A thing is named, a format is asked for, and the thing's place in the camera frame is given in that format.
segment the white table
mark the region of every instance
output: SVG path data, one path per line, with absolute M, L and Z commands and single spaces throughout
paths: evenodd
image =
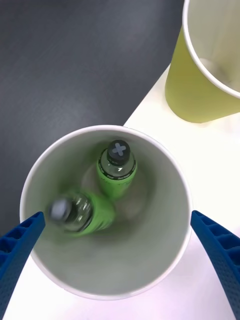
M 126 126 L 161 142 L 189 182 L 194 209 L 240 236 L 240 115 L 188 123 L 168 107 L 160 77 Z M 119 301 L 74 296 L 52 283 L 28 259 L 4 320 L 234 320 L 228 300 L 197 236 L 183 258 L 153 289 Z

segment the yellow-green cup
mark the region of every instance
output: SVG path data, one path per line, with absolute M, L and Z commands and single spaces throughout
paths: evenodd
M 239 16 L 239 0 L 185 0 L 165 84 L 180 118 L 203 123 L 240 112 Z

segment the dark gray floor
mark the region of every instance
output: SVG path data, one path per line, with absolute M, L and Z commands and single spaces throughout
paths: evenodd
M 184 0 L 0 0 L 0 233 L 61 136 L 123 125 L 171 61 Z

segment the bottle label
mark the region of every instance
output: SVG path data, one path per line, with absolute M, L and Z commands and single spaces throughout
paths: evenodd
M 91 201 L 93 215 L 88 226 L 85 227 L 83 231 L 71 233 L 71 235 L 77 237 L 109 227 L 114 222 L 116 217 L 114 206 L 106 198 L 88 191 L 84 191 L 83 193 Z
M 127 191 L 128 187 L 133 181 L 133 178 L 137 171 L 137 163 L 134 160 L 134 165 L 132 169 L 125 175 L 122 176 L 113 176 L 107 173 L 102 164 L 101 164 L 101 157 L 100 156 L 97 162 L 97 174 L 99 176 L 99 182 L 102 190 L 106 195 L 108 195 L 112 199 L 117 199 L 122 197 L 125 192 Z

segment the green bottle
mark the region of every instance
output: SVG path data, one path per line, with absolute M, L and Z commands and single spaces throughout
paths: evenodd
M 111 199 L 122 197 L 137 171 L 137 162 L 124 140 L 112 141 L 97 162 L 97 173 L 102 191 Z
M 113 205 L 103 196 L 72 189 L 50 206 L 51 221 L 72 236 L 83 236 L 109 227 L 115 220 Z

